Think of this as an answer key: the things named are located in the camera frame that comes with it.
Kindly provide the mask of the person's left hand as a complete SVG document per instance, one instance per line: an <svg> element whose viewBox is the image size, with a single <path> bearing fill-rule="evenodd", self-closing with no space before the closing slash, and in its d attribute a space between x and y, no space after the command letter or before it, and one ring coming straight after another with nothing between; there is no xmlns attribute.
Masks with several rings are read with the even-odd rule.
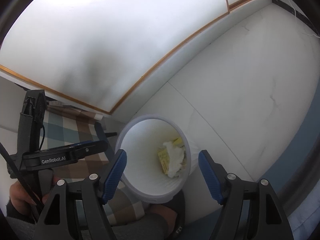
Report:
<svg viewBox="0 0 320 240"><path fill-rule="evenodd" d="M14 182L9 189L9 202L7 203L7 216L18 217L31 214L30 206L35 202L29 196L19 181Z"/></svg>

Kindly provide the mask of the person's right hand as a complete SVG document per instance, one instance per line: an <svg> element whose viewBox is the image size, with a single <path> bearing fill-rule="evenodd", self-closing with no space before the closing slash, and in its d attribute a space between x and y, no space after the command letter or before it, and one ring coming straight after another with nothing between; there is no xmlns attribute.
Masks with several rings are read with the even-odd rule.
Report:
<svg viewBox="0 0 320 240"><path fill-rule="evenodd" d="M162 204L152 204L143 217L159 225L159 239L178 239L185 227L185 196L182 190L172 200Z"/></svg>

